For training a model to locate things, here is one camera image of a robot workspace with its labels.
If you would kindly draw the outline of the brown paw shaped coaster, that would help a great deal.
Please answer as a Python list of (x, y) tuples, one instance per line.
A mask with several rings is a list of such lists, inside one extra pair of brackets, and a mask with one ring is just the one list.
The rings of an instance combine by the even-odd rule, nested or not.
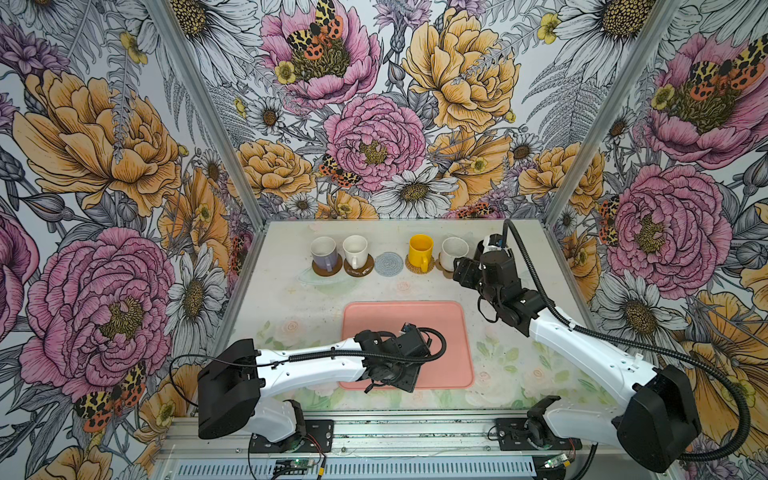
[(453, 279), (453, 272), (443, 268), (439, 260), (435, 261), (435, 268), (441, 272), (441, 274), (448, 280)]

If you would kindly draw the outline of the white speckled mug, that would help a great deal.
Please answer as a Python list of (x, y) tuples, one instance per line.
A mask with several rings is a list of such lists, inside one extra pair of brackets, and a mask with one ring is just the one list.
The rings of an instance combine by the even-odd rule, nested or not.
[(467, 256), (469, 253), (468, 243), (460, 237), (448, 237), (441, 244), (439, 261), (443, 268), (454, 271), (454, 261)]

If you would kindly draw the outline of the yellow mug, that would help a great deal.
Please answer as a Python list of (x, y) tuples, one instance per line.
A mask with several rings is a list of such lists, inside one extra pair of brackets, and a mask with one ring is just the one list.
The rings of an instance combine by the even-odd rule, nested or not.
[(409, 240), (408, 257), (413, 265), (419, 265), (423, 270), (426, 269), (428, 261), (433, 257), (433, 239), (425, 234), (417, 234)]

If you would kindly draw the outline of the tan rattan round coaster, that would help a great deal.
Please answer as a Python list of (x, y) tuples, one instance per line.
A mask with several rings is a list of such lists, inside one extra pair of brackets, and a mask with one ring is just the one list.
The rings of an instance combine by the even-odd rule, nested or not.
[(423, 270), (419, 265), (413, 265), (408, 256), (405, 257), (404, 265), (410, 272), (417, 275), (424, 275), (430, 273), (434, 269), (435, 259), (433, 257), (429, 259), (425, 270)]

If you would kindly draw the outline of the scratched dark wooden coaster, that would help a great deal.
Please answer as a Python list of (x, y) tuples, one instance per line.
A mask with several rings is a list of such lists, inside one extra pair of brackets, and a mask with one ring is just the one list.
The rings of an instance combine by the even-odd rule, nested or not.
[(347, 260), (344, 260), (343, 268), (349, 276), (354, 278), (361, 278), (369, 275), (374, 270), (375, 260), (370, 254), (368, 254), (366, 262), (360, 268), (353, 268)]

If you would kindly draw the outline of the grey woven round coaster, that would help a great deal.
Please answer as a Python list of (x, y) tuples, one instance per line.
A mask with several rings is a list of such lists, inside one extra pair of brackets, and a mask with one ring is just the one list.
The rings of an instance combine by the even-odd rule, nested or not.
[(374, 270), (383, 277), (395, 277), (403, 268), (404, 260), (395, 252), (384, 252), (375, 258)]

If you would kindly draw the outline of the large plain wooden coaster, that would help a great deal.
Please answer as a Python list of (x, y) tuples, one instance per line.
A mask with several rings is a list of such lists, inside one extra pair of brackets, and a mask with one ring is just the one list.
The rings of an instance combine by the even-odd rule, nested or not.
[(312, 267), (313, 272), (316, 275), (318, 275), (320, 277), (331, 277), (331, 276), (334, 276), (334, 275), (336, 275), (337, 273), (340, 272), (340, 270), (343, 267), (343, 263), (344, 263), (343, 259), (341, 257), (338, 257), (337, 261), (335, 262), (335, 264), (333, 266), (331, 266), (330, 268), (327, 268), (326, 265), (320, 265), (320, 264), (318, 264), (315, 261), (312, 261), (311, 267)]

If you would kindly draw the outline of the lavender mug white inside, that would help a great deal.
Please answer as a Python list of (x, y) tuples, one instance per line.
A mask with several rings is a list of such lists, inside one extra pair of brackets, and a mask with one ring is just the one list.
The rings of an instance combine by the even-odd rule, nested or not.
[(339, 257), (336, 241), (329, 236), (321, 236), (310, 244), (310, 253), (313, 261), (330, 268)]

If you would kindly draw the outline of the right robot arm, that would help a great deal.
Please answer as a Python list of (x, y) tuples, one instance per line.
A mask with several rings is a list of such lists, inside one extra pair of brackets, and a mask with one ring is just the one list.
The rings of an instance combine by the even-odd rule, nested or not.
[(478, 292), (495, 318), (562, 355), (596, 381), (612, 407), (580, 407), (548, 395), (527, 412), (530, 443), (543, 448), (558, 438), (619, 447), (649, 471), (665, 472), (701, 432), (692, 389), (674, 366), (659, 369), (643, 355), (630, 356), (578, 323), (544, 294), (522, 286), (509, 250), (457, 258), (454, 281)]

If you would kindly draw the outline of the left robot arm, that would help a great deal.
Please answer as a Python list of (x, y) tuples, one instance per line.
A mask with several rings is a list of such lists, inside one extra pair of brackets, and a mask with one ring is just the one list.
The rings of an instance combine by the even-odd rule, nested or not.
[(280, 395), (358, 381), (367, 381), (368, 390), (393, 387), (411, 393), (422, 366), (446, 350), (440, 332), (409, 323), (398, 334), (363, 330), (335, 344), (292, 351), (258, 350), (253, 340), (238, 340), (198, 374), (198, 437), (218, 439), (241, 430), (270, 443), (302, 437), (300, 404)]

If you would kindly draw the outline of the green circuit board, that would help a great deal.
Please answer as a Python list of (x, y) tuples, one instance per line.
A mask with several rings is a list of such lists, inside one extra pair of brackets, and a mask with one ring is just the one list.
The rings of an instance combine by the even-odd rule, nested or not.
[(307, 459), (279, 460), (273, 467), (270, 479), (276, 480), (282, 476), (303, 476), (310, 473), (316, 465), (315, 461)]

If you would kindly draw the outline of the aluminium front rail frame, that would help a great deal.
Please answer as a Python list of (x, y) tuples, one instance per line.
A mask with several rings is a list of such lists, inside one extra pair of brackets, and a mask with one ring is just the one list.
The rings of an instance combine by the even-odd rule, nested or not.
[(286, 479), (652, 479), (616, 447), (578, 451), (501, 451), (491, 432), (496, 418), (520, 411), (332, 411), (307, 420), (333, 420), (330, 453), (250, 454), (254, 438), (238, 432), (202, 440), (193, 419), (169, 430), (154, 479), (270, 479), (275, 463), (315, 461), (303, 476)]

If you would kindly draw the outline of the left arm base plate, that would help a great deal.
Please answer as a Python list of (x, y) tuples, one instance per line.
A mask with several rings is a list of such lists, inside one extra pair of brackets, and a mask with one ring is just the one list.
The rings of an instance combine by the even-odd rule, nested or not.
[(305, 421), (305, 433), (296, 433), (285, 440), (270, 443), (265, 437), (255, 435), (249, 442), (250, 454), (330, 453), (334, 441), (333, 420), (310, 419)]

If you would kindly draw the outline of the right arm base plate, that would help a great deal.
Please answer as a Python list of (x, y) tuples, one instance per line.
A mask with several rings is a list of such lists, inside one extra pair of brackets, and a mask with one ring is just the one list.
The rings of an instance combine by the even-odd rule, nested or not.
[(579, 439), (556, 437), (542, 420), (535, 418), (496, 418), (491, 432), (501, 451), (578, 451), (582, 449), (582, 442)]

